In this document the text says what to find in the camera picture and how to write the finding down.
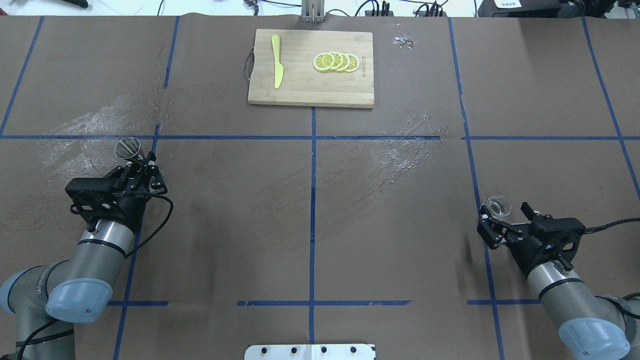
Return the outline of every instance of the clear cup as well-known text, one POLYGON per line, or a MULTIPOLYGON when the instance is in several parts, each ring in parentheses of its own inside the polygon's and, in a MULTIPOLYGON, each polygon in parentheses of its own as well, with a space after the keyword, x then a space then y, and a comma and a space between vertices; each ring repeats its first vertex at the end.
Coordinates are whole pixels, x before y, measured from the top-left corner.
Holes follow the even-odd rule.
POLYGON ((504 218, 511 214, 511 201, 504 195, 494 195, 484 205, 494 218, 504 218))

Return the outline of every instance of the table surface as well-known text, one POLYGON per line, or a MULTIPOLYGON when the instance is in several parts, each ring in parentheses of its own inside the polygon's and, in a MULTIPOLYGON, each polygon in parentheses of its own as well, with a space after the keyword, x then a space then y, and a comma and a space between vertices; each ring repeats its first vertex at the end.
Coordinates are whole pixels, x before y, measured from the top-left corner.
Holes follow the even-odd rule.
MULTIPOLYGON (((364 0, 325 0, 325 11, 341 9, 353 16, 364 0)), ((156 15, 161 0, 89 0, 89 8, 63 2, 62 0, 0 0, 0 8, 10 15, 156 15)), ((279 3, 300 4, 300 0, 279 0, 279 3)), ((391 1, 391 10, 396 17, 411 17, 420 4, 407 1, 391 1)), ((477 0, 480 7, 482 0, 477 0)), ((259 15, 300 15, 300 8, 263 3, 259 1, 259 15)), ((450 17, 473 17, 473 0, 450 0, 444 10, 450 17)), ((242 0, 165 0, 160 15, 184 15, 187 13, 206 15, 251 15, 253 9, 242 0)), ((610 19, 635 19, 631 9, 614 6, 607 14, 610 19)))
MULTIPOLYGON (((571 359, 477 208, 636 217, 634 20, 2 17, 0 279, 72 255, 66 183, 119 138, 157 149, 175 211, 127 262, 78 359, 242 359, 372 343, 378 359, 571 359), (373 110, 255 106, 257 28, 370 31, 373 110), (413 40, 413 49, 395 44, 413 40)), ((166 207, 151 202, 145 236, 166 207)), ((596 294, 638 290, 637 224, 585 236, 596 294)), ((15 322, 0 315, 0 348, 15 322)))

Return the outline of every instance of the black device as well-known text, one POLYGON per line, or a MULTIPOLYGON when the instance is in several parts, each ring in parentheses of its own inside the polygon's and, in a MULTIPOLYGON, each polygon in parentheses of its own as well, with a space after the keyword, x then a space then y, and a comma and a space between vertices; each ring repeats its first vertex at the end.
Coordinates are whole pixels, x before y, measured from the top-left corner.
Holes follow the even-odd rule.
POLYGON ((534 211, 528 203, 520 207, 530 224, 509 224, 491 216, 485 205, 480 208, 477 231, 492 250, 505 245, 520 271, 528 276, 536 266, 558 261, 566 271, 573 270, 571 260, 578 251, 586 227, 576 218, 554 218, 534 211))
MULTIPOLYGON (((509 6, 513 0, 498 0, 509 6)), ((556 17, 561 9, 560 0, 520 0, 519 8, 499 8, 494 0, 484 0, 478 8, 479 17, 556 17)))

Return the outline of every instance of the cutting board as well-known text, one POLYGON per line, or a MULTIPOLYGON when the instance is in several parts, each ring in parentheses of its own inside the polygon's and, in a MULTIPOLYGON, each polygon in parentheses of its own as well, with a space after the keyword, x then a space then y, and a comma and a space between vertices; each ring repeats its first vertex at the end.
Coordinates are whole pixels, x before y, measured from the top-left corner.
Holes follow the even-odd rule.
POLYGON ((373 34, 347 31, 258 29, 253 47, 255 63, 249 82, 250 104, 373 108, 373 34), (271 36, 280 35, 284 76, 273 87, 271 36), (319 53, 340 51, 360 58, 354 72, 320 72, 313 66, 319 53))

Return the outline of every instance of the black cable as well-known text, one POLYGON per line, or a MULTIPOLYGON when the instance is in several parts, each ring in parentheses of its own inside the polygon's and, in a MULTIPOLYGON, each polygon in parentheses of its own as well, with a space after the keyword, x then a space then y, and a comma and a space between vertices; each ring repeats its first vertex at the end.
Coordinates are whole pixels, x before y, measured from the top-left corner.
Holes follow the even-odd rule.
POLYGON ((29 346, 29 343, 31 343, 31 340, 33 340, 33 338, 37 334, 39 334, 44 329, 50 327, 51 325, 55 324, 56 322, 58 322, 58 319, 52 319, 50 322, 44 324, 43 326, 37 328, 36 331, 32 332, 31 335, 29 335, 27 337, 27 339, 24 340, 24 343, 20 347, 20 350, 18 350, 18 358, 17 358, 17 360, 22 360, 22 355, 24 354, 24 351, 27 349, 27 346, 29 346))
POLYGON ((158 14, 157 14, 157 16, 160 16, 160 8, 162 8, 162 5, 164 5, 164 0, 160 1, 160 5, 158 5, 158 14))
POLYGON ((287 3, 279 3, 277 1, 271 1, 271 0, 262 0, 263 3, 269 3, 269 4, 277 4, 277 5, 286 5, 290 8, 301 8, 302 5, 297 5, 297 4, 287 4, 287 3))
POLYGON ((341 13, 343 13, 344 15, 349 16, 349 14, 348 14, 348 13, 346 13, 346 12, 344 12, 344 11, 340 10, 340 9, 331 9, 331 10, 327 11, 326 13, 330 13, 330 12, 341 12, 341 13))
POLYGON ((611 300, 611 299, 605 298, 605 297, 601 297, 601 296, 596 296, 596 297, 599 297, 599 298, 601 298, 601 299, 605 299, 606 301, 610 302, 611 304, 613 304, 613 306, 615 306, 615 307, 616 307, 616 309, 618 309, 618 311, 619 311, 620 313, 623 313, 624 315, 627 315, 627 316, 631 316, 632 318, 634 318, 634 319, 636 319, 636 320, 640 320, 640 315, 638 315, 638 314, 634 314, 634 313, 632 313, 631 311, 626 310, 626 309, 625 309, 624 307, 622 307, 622 305, 620 305, 619 303, 617 303, 617 302, 615 302, 615 301, 613 301, 613 300, 611 300))
POLYGON ((629 300, 631 300, 631 299, 632 299, 632 298, 634 298, 634 297, 640 297, 640 293, 633 293, 633 294, 629 294, 629 295, 627 295, 627 296, 623 297, 623 299, 625 299, 626 301, 629 301, 629 300))
POLYGON ((618 220, 618 221, 611 222, 611 223, 609 223, 607 225, 587 227, 584 230, 583 234, 593 234, 593 233, 597 233, 599 231, 606 230, 606 229, 608 229, 608 228, 610 228, 612 226, 616 226, 616 225, 620 225, 620 224, 626 224, 627 222, 638 222, 638 221, 640 221, 640 218, 626 218, 626 219, 623 219, 623 220, 618 220))
POLYGON ((429 16, 438 16, 438 3, 436 1, 433 2, 431 9, 429 9, 429 16))
POLYGON ((423 3, 422 5, 418 6, 418 10, 416 10, 416 11, 415 11, 415 15, 414 15, 414 17, 417 17, 417 16, 419 16, 419 15, 420 15, 420 9, 421 9, 423 6, 426 6, 426 7, 427 7, 427 12, 429 12, 429 4, 427 4, 427 3, 423 3))
POLYGON ((138 246, 136 246, 133 250, 131 250, 124 257, 125 259, 128 258, 129 256, 135 254, 136 251, 140 250, 140 248, 145 246, 149 242, 149 240, 151 240, 164 227, 164 225, 166 225, 167 221, 169 221, 169 218, 171 217, 171 213, 173 213, 173 201, 171 201, 171 199, 169 199, 166 196, 157 195, 157 194, 148 193, 148 192, 132 192, 131 193, 131 196, 136 196, 136 195, 144 195, 144 196, 149 196, 149 197, 155 197, 156 199, 162 199, 162 200, 166 201, 167 203, 169 203, 169 211, 167 211, 166 217, 164 218, 164 220, 162 221, 160 226, 158 226, 157 229, 145 239, 145 241, 141 242, 140 244, 138 244, 138 246))
POLYGON ((374 3, 375 7, 373 9, 373 11, 375 12, 376 10, 380 10, 380 3, 378 2, 378 0, 366 0, 364 3, 362 3, 362 5, 360 5, 360 7, 358 8, 358 10, 356 11, 356 14, 354 16, 358 16, 358 14, 360 13, 360 10, 367 4, 367 3, 374 3))
POLYGON ((391 7, 391 2, 382 2, 382 15, 381 16, 389 16, 389 8, 391 7))

